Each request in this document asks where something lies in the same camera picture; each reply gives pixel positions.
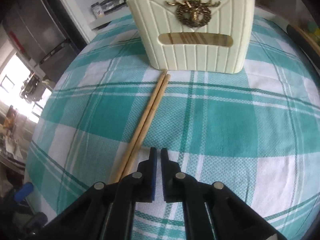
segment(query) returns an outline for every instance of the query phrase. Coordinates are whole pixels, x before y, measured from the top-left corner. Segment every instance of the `metal screw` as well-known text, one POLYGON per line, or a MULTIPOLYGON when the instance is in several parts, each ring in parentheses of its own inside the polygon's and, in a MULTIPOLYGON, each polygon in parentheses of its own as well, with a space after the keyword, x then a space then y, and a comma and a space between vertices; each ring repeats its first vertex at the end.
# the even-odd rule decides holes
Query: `metal screw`
POLYGON ((216 189, 223 189, 224 185, 221 181, 217 181, 213 184, 216 189))
POLYGON ((142 173, 141 172, 134 172, 132 173, 132 177, 134 177, 135 179, 140 179, 142 177, 142 173))
POLYGON ((178 172, 176 173, 176 178, 177 179, 184 179, 186 175, 183 172, 178 172))
POLYGON ((93 186, 96 190, 100 190, 104 188, 104 184, 102 182, 97 182, 96 184, 94 184, 93 186))

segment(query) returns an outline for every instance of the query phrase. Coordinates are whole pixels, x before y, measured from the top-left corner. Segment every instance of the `bright window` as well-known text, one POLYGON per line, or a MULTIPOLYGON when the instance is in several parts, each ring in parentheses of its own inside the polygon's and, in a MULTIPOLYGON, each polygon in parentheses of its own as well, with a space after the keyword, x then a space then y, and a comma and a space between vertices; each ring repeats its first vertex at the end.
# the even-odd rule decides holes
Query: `bright window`
POLYGON ((10 78, 7 77, 7 75, 5 75, 4 79, 1 82, 0 85, 2 88, 4 88, 4 90, 9 93, 13 87, 14 87, 14 83, 10 80, 10 78))
POLYGON ((29 75, 30 70, 14 55, 0 73, 0 100, 8 106, 13 105, 20 114, 37 123, 51 91, 46 89, 39 102, 28 104, 20 97, 20 91, 29 75))

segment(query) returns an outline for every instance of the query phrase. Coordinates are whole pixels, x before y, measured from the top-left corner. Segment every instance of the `oval slot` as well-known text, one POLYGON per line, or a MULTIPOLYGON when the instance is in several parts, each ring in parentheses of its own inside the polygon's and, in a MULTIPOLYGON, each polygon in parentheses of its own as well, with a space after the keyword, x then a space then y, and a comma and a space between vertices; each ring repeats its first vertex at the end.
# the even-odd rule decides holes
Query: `oval slot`
POLYGON ((172 44, 204 44, 231 47, 233 39, 229 35, 218 33, 163 33, 158 36, 164 45, 172 44))

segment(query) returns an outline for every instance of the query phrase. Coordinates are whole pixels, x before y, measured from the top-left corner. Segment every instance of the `jar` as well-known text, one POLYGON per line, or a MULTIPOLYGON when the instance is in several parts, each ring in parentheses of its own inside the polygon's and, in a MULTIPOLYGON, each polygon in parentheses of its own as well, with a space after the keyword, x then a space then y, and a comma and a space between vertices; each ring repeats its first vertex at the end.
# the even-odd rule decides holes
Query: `jar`
POLYGON ((115 4, 113 0, 104 0, 103 2, 100 3, 100 6, 103 12, 106 12, 108 10, 111 10, 115 6, 115 4))
POLYGON ((91 10, 96 18, 104 16, 103 10, 98 2, 91 5, 91 10))

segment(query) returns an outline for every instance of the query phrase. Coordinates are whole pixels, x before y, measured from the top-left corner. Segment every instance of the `blue object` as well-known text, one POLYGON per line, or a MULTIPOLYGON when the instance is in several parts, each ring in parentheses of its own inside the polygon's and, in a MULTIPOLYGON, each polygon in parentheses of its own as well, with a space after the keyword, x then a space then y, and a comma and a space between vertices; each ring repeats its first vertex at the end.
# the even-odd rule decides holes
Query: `blue object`
POLYGON ((27 182, 22 186, 22 188, 17 191, 14 195, 14 201, 20 203, 22 200, 26 198, 34 189, 34 186, 31 182, 27 182))
POLYGON ((155 157, 153 158, 153 169, 152 169, 152 180, 151 180, 151 185, 152 185, 152 201, 155 200, 156 197, 156 176, 157 176, 157 150, 155 149, 155 157))

